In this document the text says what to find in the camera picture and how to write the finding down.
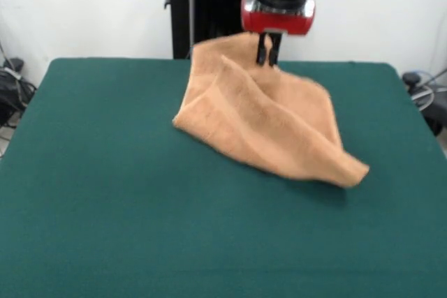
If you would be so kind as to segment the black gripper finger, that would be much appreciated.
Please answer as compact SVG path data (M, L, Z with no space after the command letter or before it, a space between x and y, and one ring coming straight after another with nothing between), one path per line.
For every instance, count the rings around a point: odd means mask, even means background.
M257 55L256 55L256 63L259 66L263 66L266 59L266 49L265 49L265 37L266 33L260 33L258 39L258 47L257 47Z
M272 42L272 47L269 53L269 66L273 67L277 65L278 57L279 57L279 49L281 45L281 35L280 34L270 34L270 40Z

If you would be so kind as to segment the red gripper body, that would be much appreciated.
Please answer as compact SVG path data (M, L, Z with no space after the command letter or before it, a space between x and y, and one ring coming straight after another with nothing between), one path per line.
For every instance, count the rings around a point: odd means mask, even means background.
M295 12L281 12L263 6L258 0L241 0L241 22L245 31L305 36L316 12L314 0L306 0Z

